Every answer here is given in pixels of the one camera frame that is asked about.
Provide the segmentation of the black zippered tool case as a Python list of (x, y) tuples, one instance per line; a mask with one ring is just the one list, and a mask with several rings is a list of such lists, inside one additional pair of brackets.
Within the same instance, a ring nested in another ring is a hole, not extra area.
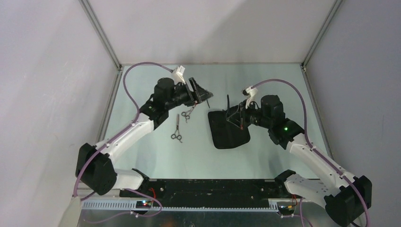
[(248, 129), (241, 130), (226, 120), (224, 111), (208, 112), (213, 145), (217, 149), (233, 149), (250, 141)]

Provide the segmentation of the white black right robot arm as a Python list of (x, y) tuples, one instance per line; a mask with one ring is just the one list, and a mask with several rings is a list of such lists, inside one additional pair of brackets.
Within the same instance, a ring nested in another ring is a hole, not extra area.
[(259, 104), (254, 100), (257, 85), (242, 91), (245, 100), (223, 110), (224, 122), (239, 130), (255, 125), (267, 129), (272, 142), (299, 158), (318, 177), (312, 182), (287, 170), (275, 184), (275, 192), (286, 198), (299, 195), (325, 209), (339, 226), (355, 225), (364, 215), (366, 226), (371, 226), (369, 208), (372, 200), (372, 183), (366, 176), (357, 177), (344, 169), (311, 142), (307, 125), (300, 126), (286, 117), (283, 103), (277, 95), (266, 95)]

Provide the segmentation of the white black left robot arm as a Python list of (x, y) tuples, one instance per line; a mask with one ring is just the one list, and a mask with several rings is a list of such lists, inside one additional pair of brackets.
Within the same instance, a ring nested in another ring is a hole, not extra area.
[(130, 190), (138, 197), (149, 192), (149, 183), (138, 170), (120, 170), (116, 161), (145, 135), (156, 130), (168, 117), (169, 111), (181, 105), (194, 106), (213, 97), (194, 78), (189, 84), (175, 83), (171, 78), (161, 78), (145, 104), (121, 131), (95, 145), (83, 144), (78, 152), (73, 196), (78, 195), (78, 185), (84, 183), (94, 193), (105, 195), (110, 190)]

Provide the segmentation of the silver hair scissors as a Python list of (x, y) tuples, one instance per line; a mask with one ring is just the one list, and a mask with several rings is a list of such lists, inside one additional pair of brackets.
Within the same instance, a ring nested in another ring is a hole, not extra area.
[(193, 110), (195, 109), (196, 105), (193, 105), (189, 110), (187, 111), (183, 111), (181, 113), (181, 116), (185, 118), (185, 122), (188, 122), (188, 120), (191, 117), (191, 113), (193, 112)]

